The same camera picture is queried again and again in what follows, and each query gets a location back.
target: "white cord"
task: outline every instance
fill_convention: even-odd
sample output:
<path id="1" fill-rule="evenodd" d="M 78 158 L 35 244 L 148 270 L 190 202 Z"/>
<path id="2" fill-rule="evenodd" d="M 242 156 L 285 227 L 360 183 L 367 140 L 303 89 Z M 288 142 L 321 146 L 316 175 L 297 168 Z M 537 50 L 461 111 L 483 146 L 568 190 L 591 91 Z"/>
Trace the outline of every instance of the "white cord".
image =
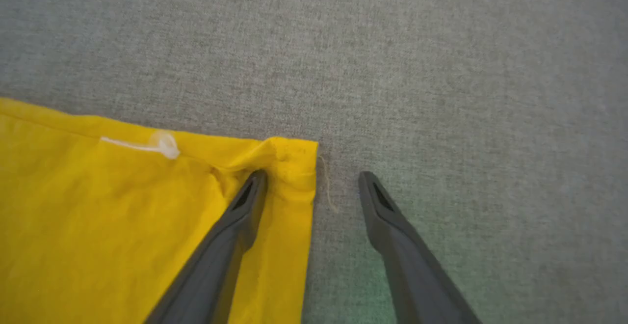
<path id="1" fill-rule="evenodd" d="M 179 149 L 177 148 L 177 141 L 175 140 L 175 138 L 171 134 L 168 134 L 164 131 L 159 131 L 155 133 L 151 138 L 151 140 L 157 141 L 157 146 L 138 145 L 137 143 L 113 140 L 111 138 L 108 138 L 107 136 L 102 136 L 101 140 L 108 143 L 113 143 L 114 145 L 128 147 L 129 149 L 147 152 L 159 152 L 160 154 L 164 155 L 164 157 L 171 160 L 176 159 L 177 157 L 179 157 L 180 154 Z"/>

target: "gray carpet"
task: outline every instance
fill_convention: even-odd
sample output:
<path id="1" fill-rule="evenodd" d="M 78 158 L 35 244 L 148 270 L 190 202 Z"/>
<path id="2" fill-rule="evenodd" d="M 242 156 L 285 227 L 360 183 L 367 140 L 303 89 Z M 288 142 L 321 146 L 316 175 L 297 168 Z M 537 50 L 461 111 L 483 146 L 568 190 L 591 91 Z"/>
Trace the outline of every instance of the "gray carpet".
<path id="1" fill-rule="evenodd" d="M 628 321 L 628 0 L 0 0 L 0 94 L 320 141 L 306 324 L 394 321 L 364 169 L 486 324 Z"/>

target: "yellow fabric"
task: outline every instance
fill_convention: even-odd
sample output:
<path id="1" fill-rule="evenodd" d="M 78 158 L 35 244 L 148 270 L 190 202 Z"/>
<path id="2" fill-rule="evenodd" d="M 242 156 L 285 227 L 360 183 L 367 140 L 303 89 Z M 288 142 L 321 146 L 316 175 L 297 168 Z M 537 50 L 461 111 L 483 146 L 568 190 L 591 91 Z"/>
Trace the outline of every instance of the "yellow fabric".
<path id="1" fill-rule="evenodd" d="M 317 144 L 170 132 L 170 160 L 100 140 L 154 133 L 0 99 L 3 323 L 142 322 L 256 169 L 269 190 L 229 322 L 300 322 Z"/>

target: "loose thread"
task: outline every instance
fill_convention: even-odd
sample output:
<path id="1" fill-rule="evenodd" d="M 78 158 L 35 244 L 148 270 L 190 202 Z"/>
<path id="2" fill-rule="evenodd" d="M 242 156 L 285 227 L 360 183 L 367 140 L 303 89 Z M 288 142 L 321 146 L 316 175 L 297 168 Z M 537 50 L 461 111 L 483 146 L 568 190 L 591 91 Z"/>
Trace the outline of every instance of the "loose thread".
<path id="1" fill-rule="evenodd" d="M 327 183 L 327 203 L 329 204 L 329 207 L 332 209 L 332 211 L 338 214 L 340 210 L 338 209 L 336 205 L 334 205 L 334 203 L 332 203 L 332 197 L 330 195 L 332 183 L 329 180 L 329 170 L 327 169 L 327 161 L 325 161 L 325 159 L 321 155 L 318 155 L 318 158 L 323 162 L 323 176 L 325 177 L 325 183 Z"/>
<path id="2" fill-rule="evenodd" d="M 159 152 L 164 155 L 167 159 L 176 159 L 179 156 L 179 149 L 177 148 L 177 141 L 171 134 L 166 132 L 157 132 L 154 134 L 153 138 L 157 140 L 157 146 L 151 145 L 139 145 L 137 143 L 130 143 L 125 141 L 114 140 L 112 138 L 108 138 L 107 136 L 102 136 L 101 141 L 105 141 L 108 143 L 113 143 L 114 145 L 127 147 L 128 149 L 147 151 L 147 152 Z"/>

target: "seam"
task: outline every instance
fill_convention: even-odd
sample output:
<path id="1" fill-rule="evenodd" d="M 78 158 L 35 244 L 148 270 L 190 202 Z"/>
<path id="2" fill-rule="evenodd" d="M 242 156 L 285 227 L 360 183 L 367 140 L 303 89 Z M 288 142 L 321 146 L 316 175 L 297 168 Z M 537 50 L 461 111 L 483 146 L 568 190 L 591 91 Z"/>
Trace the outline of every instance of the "seam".
<path id="1" fill-rule="evenodd" d="M 63 128 L 59 128 L 59 127 L 53 127 L 51 125 L 48 125 L 48 124 L 45 124 L 45 123 L 41 123 L 40 121 L 34 121 L 32 119 L 22 118 L 20 116 L 15 116 L 13 114 L 6 113 L 5 111 L 0 112 L 0 114 L 4 115 L 4 116 L 7 116 L 9 118 L 13 118 L 14 120 L 22 120 L 22 121 L 25 121 L 27 123 L 31 123 L 33 125 L 39 125 L 40 127 L 45 127 L 45 128 L 51 129 L 51 130 L 56 130 L 58 132 L 64 132 L 66 134 L 72 134 L 72 135 L 75 135 L 75 136 L 81 136 L 83 138 L 93 139 L 93 140 L 96 140 L 96 143 L 99 143 L 101 141 L 101 136 L 96 137 L 96 136 L 92 136 L 92 135 L 86 135 L 86 134 L 77 133 L 77 132 L 74 132 L 74 131 L 68 130 L 68 129 L 63 129 Z M 74 115 L 74 116 L 85 116 L 85 117 L 93 116 L 93 117 L 99 118 L 98 116 L 94 116 L 94 115 Z M 280 161 L 280 159 L 278 159 L 277 148 L 276 148 L 276 146 L 274 144 L 273 144 L 273 150 L 275 152 L 274 154 L 265 154 L 265 155 L 262 155 L 262 156 L 275 156 L 274 160 L 279 162 L 279 163 L 282 163 L 283 161 Z M 185 158 L 189 158 L 189 159 L 193 159 L 193 160 L 198 161 L 198 162 L 202 162 L 202 163 L 204 163 L 204 164 L 206 164 L 206 165 L 208 165 L 208 166 L 210 166 L 212 168 L 215 168 L 215 169 L 218 169 L 218 170 L 222 170 L 222 171 L 228 172 L 228 173 L 242 172 L 243 170 L 246 169 L 246 167 L 234 168 L 234 167 L 223 167 L 221 165 L 215 165 L 215 164 L 209 163 L 205 159 L 198 158 L 197 156 L 193 156 L 193 155 L 189 155 L 189 154 L 184 154 L 182 152 L 181 152 L 180 156 L 181 157 L 185 157 Z M 316 171 L 310 172 L 310 173 L 297 174 L 296 176 L 303 177 L 303 176 L 311 176 L 313 174 L 316 174 Z"/>

